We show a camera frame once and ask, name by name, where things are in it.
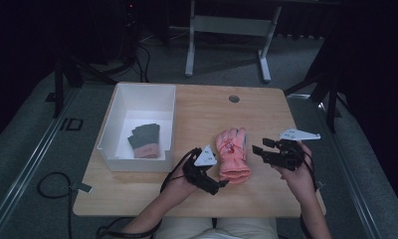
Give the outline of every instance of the person's left hand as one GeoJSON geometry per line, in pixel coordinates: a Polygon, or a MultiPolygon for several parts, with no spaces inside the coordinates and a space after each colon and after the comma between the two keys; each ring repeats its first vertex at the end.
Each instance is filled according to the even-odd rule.
{"type": "Polygon", "coordinates": [[[188,182],[186,177],[184,177],[183,165],[186,161],[187,160],[178,166],[167,182],[164,190],[161,192],[161,194],[165,193],[165,195],[169,197],[169,199],[173,201],[175,205],[183,202],[198,188],[197,186],[188,182]]]}

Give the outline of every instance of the person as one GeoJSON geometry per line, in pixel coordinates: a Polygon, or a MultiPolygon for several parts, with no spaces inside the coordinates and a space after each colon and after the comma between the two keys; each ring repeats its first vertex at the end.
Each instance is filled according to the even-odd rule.
{"type": "MultiPolygon", "coordinates": [[[[310,164],[310,149],[298,142],[306,153],[305,160],[310,164]]],[[[301,217],[311,238],[331,238],[324,215],[314,192],[312,178],[302,164],[295,171],[272,166],[287,182],[298,201],[301,217]]],[[[182,165],[172,176],[177,178],[167,182],[164,190],[138,216],[131,220],[121,232],[143,233],[162,224],[154,234],[155,239],[238,239],[238,238],[278,238],[275,218],[218,218],[217,227],[212,227],[211,218],[164,217],[165,214],[182,203],[197,187],[183,177],[182,165]]]]}

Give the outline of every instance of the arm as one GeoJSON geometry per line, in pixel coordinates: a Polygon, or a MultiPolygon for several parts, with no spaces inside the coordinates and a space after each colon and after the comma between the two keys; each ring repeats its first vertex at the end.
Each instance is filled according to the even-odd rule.
{"type": "MultiPolygon", "coordinates": [[[[307,146],[301,142],[299,142],[299,145],[308,155],[311,155],[311,151],[307,146]]],[[[308,156],[305,157],[305,160],[310,164],[308,156]]],[[[298,200],[302,219],[310,235],[315,239],[331,238],[316,194],[314,193],[311,176],[305,165],[302,164],[295,171],[289,171],[288,169],[277,166],[274,166],[274,169],[282,175],[282,179],[287,182],[293,195],[298,200]]]]}
{"type": "Polygon", "coordinates": [[[174,172],[172,178],[175,179],[168,181],[165,189],[128,223],[122,232],[142,233],[151,230],[169,210],[179,205],[196,190],[197,187],[183,177],[182,168],[183,164],[174,172]]]}

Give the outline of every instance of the dark background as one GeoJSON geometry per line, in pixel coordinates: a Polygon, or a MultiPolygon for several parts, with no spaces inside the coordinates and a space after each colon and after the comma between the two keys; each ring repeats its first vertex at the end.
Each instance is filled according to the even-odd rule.
{"type": "MultiPolygon", "coordinates": [[[[141,2],[133,1],[136,9],[130,17],[138,26],[148,25],[163,42],[168,42],[169,25],[188,26],[189,1],[141,2]]],[[[103,64],[135,55],[135,49],[125,48],[129,44],[121,44],[133,37],[124,29],[126,4],[0,0],[0,133],[61,54],[103,64]]],[[[215,6],[212,1],[203,4],[199,12],[215,6]]],[[[398,196],[398,0],[323,5],[286,5],[276,33],[326,38],[326,54],[314,64],[321,71],[326,69],[322,63],[341,66],[340,91],[398,196]]],[[[269,11],[253,4],[221,9],[226,15],[271,18],[269,11]]]]}

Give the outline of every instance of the person's right hand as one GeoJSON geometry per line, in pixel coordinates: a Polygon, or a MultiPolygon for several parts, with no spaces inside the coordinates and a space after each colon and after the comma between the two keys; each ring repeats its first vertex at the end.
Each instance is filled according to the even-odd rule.
{"type": "MultiPolygon", "coordinates": [[[[298,145],[306,152],[304,159],[308,165],[311,164],[311,160],[308,155],[311,155],[310,149],[304,145],[301,141],[298,141],[298,145]]],[[[304,163],[301,164],[295,171],[290,171],[283,167],[273,166],[281,174],[281,179],[287,182],[293,195],[296,197],[300,204],[315,200],[315,193],[313,187],[313,181],[310,176],[310,172],[304,163]]]]}

